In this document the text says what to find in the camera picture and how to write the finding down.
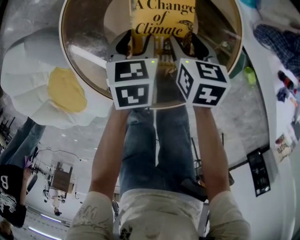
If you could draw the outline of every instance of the ceiling light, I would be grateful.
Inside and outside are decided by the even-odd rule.
[[[53,220],[53,221],[55,221],[55,222],[61,223],[61,221],[56,220],[56,219],[51,218],[51,217],[48,217],[48,216],[46,216],[46,215],[44,215],[44,214],[41,214],[41,216],[43,216],[43,217],[45,217],[45,218],[48,218],[48,219],[51,219],[51,220]]]
[[[38,234],[41,234],[41,235],[45,236],[45,237],[48,237],[48,238],[51,238],[51,239],[54,239],[54,240],[62,240],[61,238],[53,237],[53,236],[51,236],[51,235],[49,235],[49,234],[46,234],[46,233],[44,233],[44,232],[40,232],[39,230],[34,229],[34,228],[32,228],[32,227],[28,227],[28,228],[29,228],[30,230],[32,230],[32,231],[38,233]]]

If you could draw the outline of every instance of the beige t-shirt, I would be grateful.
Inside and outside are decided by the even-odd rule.
[[[199,240],[202,203],[188,195],[149,189],[126,192],[120,202],[121,225],[113,229],[110,199],[90,192],[75,216],[66,240]],[[231,192],[210,203],[210,232],[215,240],[249,240],[250,226]]]

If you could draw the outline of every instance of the hanging clothes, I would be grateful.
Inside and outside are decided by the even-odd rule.
[[[254,30],[254,36],[262,45],[270,46],[284,67],[300,78],[300,35],[261,24]]]

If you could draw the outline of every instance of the person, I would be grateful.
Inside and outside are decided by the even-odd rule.
[[[210,202],[209,239],[248,240],[250,226],[230,191],[226,153],[211,110],[195,107],[202,170]],[[199,240],[202,203],[179,187],[196,182],[188,113],[184,106],[158,110],[160,145],[152,111],[113,108],[95,154],[89,193],[67,240]],[[112,199],[120,175],[120,221]]]
[[[29,161],[45,126],[28,118],[0,155],[0,237],[13,239],[11,226],[21,228],[26,216],[27,182],[31,176]]]
[[[54,214],[59,217],[61,215],[61,212],[58,209],[58,207],[60,206],[60,194],[58,190],[51,188],[49,190],[49,195],[50,195],[50,205],[54,210]]]

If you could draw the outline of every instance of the floor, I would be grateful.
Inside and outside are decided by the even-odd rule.
[[[9,0],[0,32],[0,63],[5,51],[18,39],[45,27],[59,24],[63,0]],[[16,117],[12,125],[12,135],[26,120],[18,113],[6,94],[0,100],[7,119]],[[195,139],[196,124],[192,108],[190,115],[191,135]],[[234,166],[246,159],[253,150],[269,145],[269,130],[264,103],[259,86],[249,87],[241,73],[232,79],[232,88],[223,104],[213,109],[220,134],[225,136],[225,150],[229,165]],[[87,127],[73,127],[60,130],[47,127],[41,140],[40,149],[64,150],[77,155],[84,162],[93,160],[96,148],[103,133],[107,119],[95,118]],[[45,165],[57,161],[76,166],[79,162],[75,155],[43,151],[38,159]],[[74,169],[75,177],[89,175],[91,164]]]

